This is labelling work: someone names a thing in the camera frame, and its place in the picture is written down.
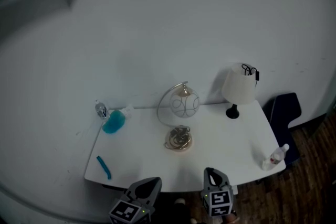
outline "dark floor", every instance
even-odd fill
[[[301,128],[292,132],[301,159],[281,175],[238,186],[234,208],[239,223],[336,223],[336,113],[328,116],[314,132]],[[185,198],[199,222],[217,224],[210,219],[199,193],[162,193],[160,205]]]

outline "black cable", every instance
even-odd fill
[[[251,76],[253,69],[256,71],[255,73],[256,73],[256,86],[257,86],[257,83],[259,81],[259,71],[255,67],[251,68],[246,64],[242,64],[241,68],[243,68],[245,70],[245,72],[244,72],[245,76]]]

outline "water bottle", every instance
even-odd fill
[[[95,101],[95,110],[102,120],[106,120],[106,106],[102,102]]]
[[[277,164],[279,164],[286,157],[286,152],[289,150],[289,145],[285,144],[282,147],[278,147],[270,157],[265,159],[262,163],[262,169],[264,171],[269,171],[273,169]]]

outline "blue liquid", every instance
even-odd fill
[[[102,129],[107,134],[113,134],[119,130],[125,123],[125,115],[119,110],[114,110]]]

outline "table lamp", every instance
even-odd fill
[[[246,63],[234,64],[223,85],[223,97],[232,103],[232,107],[226,111],[230,119],[239,117],[237,105],[249,104],[255,100],[255,89],[259,80],[259,72],[256,68]]]
[[[169,101],[171,111],[180,118],[189,118],[193,116],[200,107],[200,98],[197,92],[187,87],[186,85],[187,83],[188,83],[187,81],[184,81],[171,87],[163,94],[161,100],[159,101],[159,104],[157,105],[156,109],[157,119],[163,125],[173,128],[168,138],[166,139],[165,143],[165,147],[170,150],[180,151],[190,147],[192,141],[190,135],[190,127],[185,125],[179,125],[179,126],[170,125],[163,122],[160,119],[159,115],[160,104],[168,93],[176,89],[175,92],[173,92],[173,94],[171,95]]]

